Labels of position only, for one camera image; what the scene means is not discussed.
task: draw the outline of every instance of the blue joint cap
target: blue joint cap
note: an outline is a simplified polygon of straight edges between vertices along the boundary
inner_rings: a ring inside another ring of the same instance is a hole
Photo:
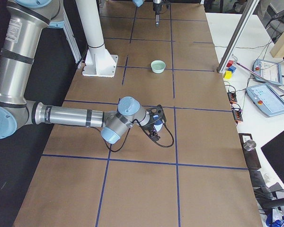
[[[101,130],[101,136],[110,144],[115,144],[120,139],[120,136],[108,127]]]
[[[21,6],[27,8],[41,8],[47,6],[52,0],[15,0]]]
[[[6,109],[0,107],[0,139],[8,137],[17,130],[17,121]]]
[[[133,0],[133,3],[136,5],[136,7],[140,7],[144,1],[143,0]]]
[[[49,28],[64,28],[64,21],[51,22]]]
[[[130,116],[138,112],[140,109],[140,103],[133,97],[124,97],[118,104],[118,111],[124,116]]]

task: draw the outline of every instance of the black floor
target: black floor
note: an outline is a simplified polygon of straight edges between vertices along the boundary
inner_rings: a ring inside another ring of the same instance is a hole
[[[65,5],[81,52],[86,42],[74,1]],[[0,0],[0,49],[10,15]],[[27,100],[61,105],[76,64],[62,29],[44,29],[25,92]],[[0,140],[0,227],[12,226],[44,150],[52,125],[29,125]]]

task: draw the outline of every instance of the toy block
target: toy block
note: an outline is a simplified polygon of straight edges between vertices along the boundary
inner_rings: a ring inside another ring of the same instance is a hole
[[[233,64],[233,60],[229,60],[226,67],[230,67],[230,66],[232,66],[232,64]]]
[[[230,67],[227,69],[227,71],[230,71],[230,72],[234,73],[236,69],[237,69],[237,68],[232,65],[232,66],[230,66]]]
[[[223,78],[224,78],[224,79],[230,79],[231,76],[232,76],[232,72],[231,72],[231,71],[226,71],[226,72],[224,73]]]

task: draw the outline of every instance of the yellow block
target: yellow block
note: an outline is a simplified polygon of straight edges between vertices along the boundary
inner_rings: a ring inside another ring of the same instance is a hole
[[[230,79],[231,76],[232,76],[232,72],[231,72],[231,71],[226,71],[226,72],[224,73],[223,78],[224,78],[224,79]]]

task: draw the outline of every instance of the white table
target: white table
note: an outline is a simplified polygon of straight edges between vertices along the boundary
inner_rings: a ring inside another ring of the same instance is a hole
[[[218,60],[220,61],[228,45],[230,38],[233,34],[234,29],[237,26],[237,23],[241,15],[237,14],[217,14],[217,13],[207,13],[207,20],[209,23],[210,31],[213,37],[213,43],[216,46],[216,54]],[[262,23],[256,15],[252,15],[248,21],[245,30],[237,43],[237,47],[258,47],[266,45],[270,42],[270,37],[264,29]],[[283,59],[273,58],[270,54],[270,50],[274,46],[271,43],[268,46],[268,50],[265,55],[265,60],[280,62]],[[254,60],[257,59],[262,52],[264,47],[256,49],[239,49],[235,48],[233,54],[238,58],[238,62],[242,65],[252,69]],[[259,57],[263,59],[265,50]],[[281,63],[282,66],[282,75],[284,76],[284,62]],[[237,70],[232,75],[232,78],[228,81],[232,86],[237,90],[244,89],[247,85],[247,80],[250,77],[250,73],[246,70],[236,66]],[[254,80],[250,80],[248,86],[259,84]],[[272,169],[271,165],[266,160],[261,147],[268,143],[271,139],[277,136],[279,133],[284,131],[284,114],[266,117],[250,100],[246,95],[245,104],[244,102],[244,93],[245,91],[237,92],[238,103],[243,108],[243,121],[238,124],[237,130],[238,133],[251,133],[254,141],[257,143],[257,155],[259,157],[262,168],[260,169],[264,180],[268,186],[279,182],[283,187],[283,183],[280,178]]]

